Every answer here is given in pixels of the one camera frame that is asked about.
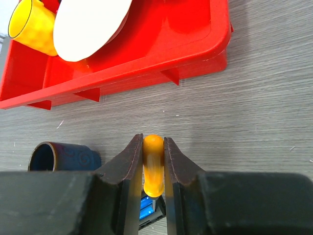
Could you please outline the orange handled screwdriver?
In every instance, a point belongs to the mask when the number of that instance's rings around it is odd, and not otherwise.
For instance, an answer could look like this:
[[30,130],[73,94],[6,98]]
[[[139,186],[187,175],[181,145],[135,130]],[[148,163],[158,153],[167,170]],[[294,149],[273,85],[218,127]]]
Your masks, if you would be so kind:
[[148,135],[143,140],[144,192],[151,198],[159,198],[164,186],[164,139]]

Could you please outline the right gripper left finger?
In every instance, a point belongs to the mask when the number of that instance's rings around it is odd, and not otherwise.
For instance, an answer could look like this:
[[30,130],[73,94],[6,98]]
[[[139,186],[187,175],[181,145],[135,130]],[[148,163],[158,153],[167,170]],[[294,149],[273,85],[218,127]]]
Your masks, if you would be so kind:
[[143,135],[96,171],[4,171],[3,235],[136,235]]

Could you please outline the black remote blue batteries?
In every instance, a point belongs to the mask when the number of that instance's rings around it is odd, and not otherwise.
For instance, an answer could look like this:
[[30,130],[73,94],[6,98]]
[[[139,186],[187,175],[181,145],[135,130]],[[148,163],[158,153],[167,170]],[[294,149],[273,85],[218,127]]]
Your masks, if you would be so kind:
[[158,198],[149,197],[144,191],[141,193],[139,231],[166,217],[166,204],[161,195]]

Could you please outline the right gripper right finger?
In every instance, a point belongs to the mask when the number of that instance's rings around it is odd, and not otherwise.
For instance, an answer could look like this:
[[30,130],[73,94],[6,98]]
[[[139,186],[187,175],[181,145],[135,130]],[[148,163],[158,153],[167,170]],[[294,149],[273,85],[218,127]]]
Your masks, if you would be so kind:
[[164,140],[170,235],[310,235],[313,183],[297,173],[211,172]]

